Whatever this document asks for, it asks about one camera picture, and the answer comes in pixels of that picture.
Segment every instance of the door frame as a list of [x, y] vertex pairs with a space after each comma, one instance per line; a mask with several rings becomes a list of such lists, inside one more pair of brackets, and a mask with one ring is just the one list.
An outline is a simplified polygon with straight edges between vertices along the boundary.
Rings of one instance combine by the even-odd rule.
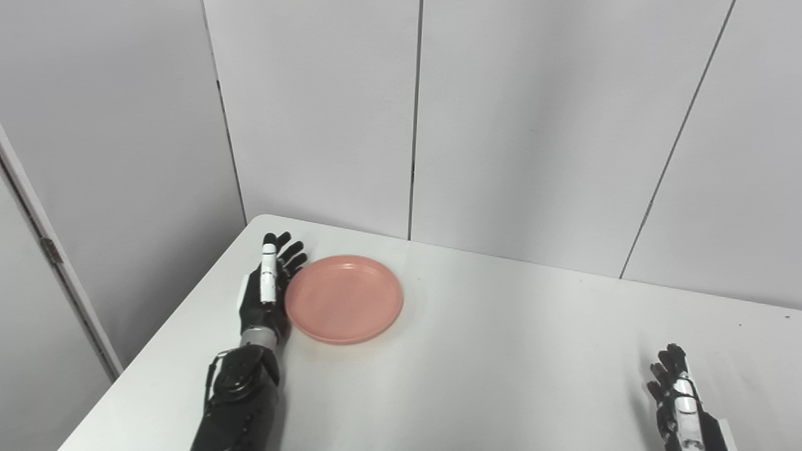
[[46, 254], [46, 258], [50, 261], [51, 266], [56, 274], [56, 278], [67, 293], [67, 299], [73, 306], [76, 316], [82, 324], [83, 329], [87, 333], [87, 337], [98, 355], [100, 363], [108, 373], [111, 380], [114, 381], [123, 372], [123, 365], [120, 363], [114, 348], [111, 346], [106, 331], [100, 324], [95, 309], [92, 307], [87, 292], [83, 289], [78, 275], [75, 273], [75, 268], [70, 264], [67, 253], [56, 235], [53, 225], [47, 219], [47, 215], [34, 191], [33, 185], [30, 184], [25, 170], [22, 168], [22, 162], [17, 158], [14, 148], [11, 147], [11, 142], [8, 139], [6, 131], [0, 124], [0, 171], [5, 174], [8, 179], [13, 194], [18, 198], [19, 204], [25, 213], [26, 219], [33, 229], [37, 241], [40, 243], [48, 239], [52, 241], [55, 252], [58, 253], [59, 260], [54, 262], [50, 255]]

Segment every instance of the panel seam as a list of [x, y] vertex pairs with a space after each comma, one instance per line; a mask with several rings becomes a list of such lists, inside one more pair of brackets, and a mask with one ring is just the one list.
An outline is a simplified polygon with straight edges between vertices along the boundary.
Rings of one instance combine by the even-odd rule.
[[412, 107], [412, 162], [409, 175], [409, 217], [407, 219], [407, 241], [412, 240], [412, 202], [415, 200], [415, 155], [418, 144], [418, 97], [420, 90], [420, 48], [423, 40], [423, 0], [418, 9], [418, 48], [415, 56], [415, 101]]
[[732, 3], [730, 3], [730, 8], [727, 10], [727, 15], [724, 16], [724, 22], [721, 25], [721, 29], [719, 30], [718, 36], [716, 36], [715, 38], [715, 43], [713, 44], [713, 49], [710, 52], [710, 56], [707, 57], [707, 62], [705, 63], [704, 70], [702, 71], [702, 76], [699, 77], [699, 82], [696, 84], [694, 95], [691, 97], [691, 102], [688, 104], [688, 109], [685, 111], [685, 116], [683, 117], [683, 121], [679, 125], [677, 136], [674, 138], [674, 143], [671, 145], [671, 150], [668, 152], [666, 163], [662, 167], [662, 171], [660, 172], [660, 177], [658, 177], [657, 184], [654, 187], [654, 191], [652, 192], [651, 195], [651, 199], [649, 199], [649, 205], [646, 206], [646, 212], [643, 214], [643, 219], [641, 220], [641, 224], [638, 227], [638, 232], [635, 234], [635, 239], [632, 241], [630, 252], [626, 255], [624, 266], [621, 268], [621, 273], [618, 275], [618, 278], [624, 278], [624, 273], [626, 272], [626, 268], [630, 264], [632, 253], [635, 251], [635, 246], [638, 244], [638, 239], [641, 237], [641, 232], [643, 231], [643, 227], [646, 225], [646, 220], [649, 218], [649, 213], [651, 213], [652, 206], [654, 205], [654, 199], [657, 197], [657, 193], [660, 190], [662, 181], [666, 176], [668, 165], [671, 163], [671, 159], [674, 157], [674, 151], [677, 149], [677, 143], [679, 142], [679, 138], [682, 136], [683, 131], [685, 130], [685, 125], [688, 122], [688, 117], [690, 117], [691, 115], [691, 110], [693, 109], [694, 103], [696, 102], [696, 97], [699, 96], [699, 90], [702, 88], [702, 83], [704, 83], [704, 79], [707, 76], [707, 71], [710, 69], [710, 65], [713, 61], [713, 56], [715, 55], [715, 51], [719, 48], [721, 37], [724, 35], [724, 29], [727, 28], [727, 23], [730, 21], [730, 15], [732, 14], [732, 9], [735, 7], [735, 2], [736, 0], [732, 0]]

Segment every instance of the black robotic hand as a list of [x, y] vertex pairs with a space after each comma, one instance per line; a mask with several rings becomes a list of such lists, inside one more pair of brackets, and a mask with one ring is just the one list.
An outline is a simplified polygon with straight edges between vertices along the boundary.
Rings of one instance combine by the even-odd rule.
[[276, 302], [263, 303], [260, 296], [261, 263], [248, 277], [248, 285], [240, 306], [240, 333], [258, 326], [269, 327], [276, 332], [279, 340], [284, 340], [290, 331], [290, 321], [287, 319], [284, 307], [284, 294], [290, 280], [301, 266], [306, 262], [306, 254], [302, 252], [303, 243], [294, 242], [284, 252], [282, 248], [290, 242], [290, 232], [284, 232], [276, 237], [275, 234], [265, 235], [263, 244], [276, 246], [279, 255], [276, 265]]
[[702, 408], [685, 351], [671, 343], [658, 359], [650, 367], [657, 382], [646, 386], [657, 401], [657, 426], [666, 451], [727, 451], [718, 420]]
[[[293, 243], [281, 253], [288, 242], [288, 232], [279, 237], [265, 235], [262, 263], [248, 277], [240, 306], [240, 346], [221, 352], [209, 365], [204, 415], [192, 451], [265, 448], [280, 396], [281, 375], [275, 347], [290, 331], [284, 294], [306, 261], [301, 242]], [[215, 377], [218, 361], [220, 372]]]

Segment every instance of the robot finger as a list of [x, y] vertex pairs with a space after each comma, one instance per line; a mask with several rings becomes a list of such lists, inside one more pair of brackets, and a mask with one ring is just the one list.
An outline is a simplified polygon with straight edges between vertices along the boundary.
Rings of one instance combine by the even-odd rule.
[[657, 358], [660, 359], [660, 363], [668, 371], [670, 378], [672, 380], [677, 379], [677, 366], [674, 364], [673, 356], [668, 351], [660, 351], [657, 354]]
[[666, 400], [666, 392], [660, 388], [660, 384], [652, 380], [646, 384], [646, 388], [649, 390], [654, 400], [657, 401], [657, 406], [662, 406], [662, 403]]
[[301, 252], [300, 254], [293, 257], [293, 259], [286, 264], [286, 269], [290, 273], [290, 277], [293, 277], [297, 272], [301, 270], [301, 265], [306, 263], [307, 259], [308, 257], [306, 256], [306, 254]]
[[282, 247], [286, 246], [286, 244], [290, 242], [291, 238], [290, 232], [284, 232], [283, 234], [279, 235], [278, 238], [276, 238], [276, 250], [281, 250]]
[[661, 364], [651, 364], [649, 369], [652, 371], [652, 374], [654, 374], [654, 377], [660, 383], [660, 388], [664, 391], [670, 390], [672, 382], [670, 380], [666, 368], [663, 367]]
[[676, 343], [671, 343], [666, 348], [671, 355], [671, 360], [677, 369], [677, 374], [688, 372], [688, 364], [685, 361], [685, 351]]
[[287, 262], [291, 260], [292, 257], [295, 256], [295, 254], [301, 252], [302, 250], [303, 250], [303, 243], [294, 242], [293, 244], [290, 245], [290, 247], [288, 247], [284, 252], [282, 252], [281, 257], [279, 257], [278, 259], [281, 261], [282, 265], [286, 265]]
[[265, 235], [265, 239], [261, 241], [261, 244], [276, 244], [276, 235], [273, 232]]

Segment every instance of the white wall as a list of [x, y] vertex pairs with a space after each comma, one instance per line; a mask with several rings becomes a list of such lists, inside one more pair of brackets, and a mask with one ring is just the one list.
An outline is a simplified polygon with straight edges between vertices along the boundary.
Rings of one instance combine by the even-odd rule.
[[207, 0], [248, 218], [407, 236], [418, 0]]
[[412, 239], [619, 276], [728, 0], [426, 0]]
[[625, 278], [802, 308], [800, 18], [735, 4]]
[[0, 122], [129, 362], [244, 225], [200, 2], [0, 3]]
[[1, 169], [0, 294], [0, 449], [54, 451], [111, 382]]

